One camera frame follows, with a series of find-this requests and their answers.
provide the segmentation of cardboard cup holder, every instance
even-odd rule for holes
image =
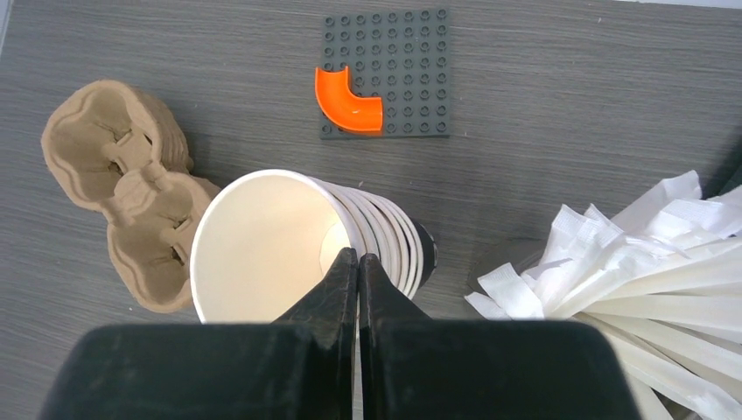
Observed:
[[[67,197],[108,220],[111,261],[137,302],[154,312],[191,305],[193,237],[220,189],[188,174],[193,161],[170,110],[99,80],[54,111],[41,146]]]

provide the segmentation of toy brick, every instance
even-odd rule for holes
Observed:
[[[351,90],[380,96],[382,137],[451,134],[451,31],[446,8],[348,13],[325,17],[319,67],[350,67]],[[364,138],[320,112],[322,139]]]
[[[155,312],[189,305],[195,229],[219,188],[188,175],[193,161],[170,110],[99,80],[54,111],[41,146],[70,200],[105,215],[111,261],[137,302]]]

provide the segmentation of white paper wrapper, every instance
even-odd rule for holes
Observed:
[[[702,418],[742,419],[742,187],[701,199],[694,171],[612,219],[562,206],[538,265],[506,264],[466,300],[487,319],[575,319],[616,349],[646,419],[652,389]]]

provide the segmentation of stack of paper cups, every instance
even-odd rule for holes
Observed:
[[[317,285],[338,252],[376,254],[412,298],[436,265],[428,232],[369,192],[292,171],[250,173],[206,210],[192,248],[201,322],[270,322]]]

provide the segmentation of gray wooden table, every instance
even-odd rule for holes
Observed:
[[[100,78],[162,98],[195,174],[224,186],[286,168],[386,196],[438,239],[415,301],[472,316],[466,274],[488,245],[545,236],[561,203],[613,214],[658,179],[697,169],[710,189],[740,159],[742,10],[609,1],[451,1],[449,139],[320,142],[313,68],[321,16],[423,1],[18,0],[0,58],[0,418],[28,418],[85,331],[195,322],[137,307],[105,221],[47,172],[39,138]],[[111,5],[98,3],[121,3]]]

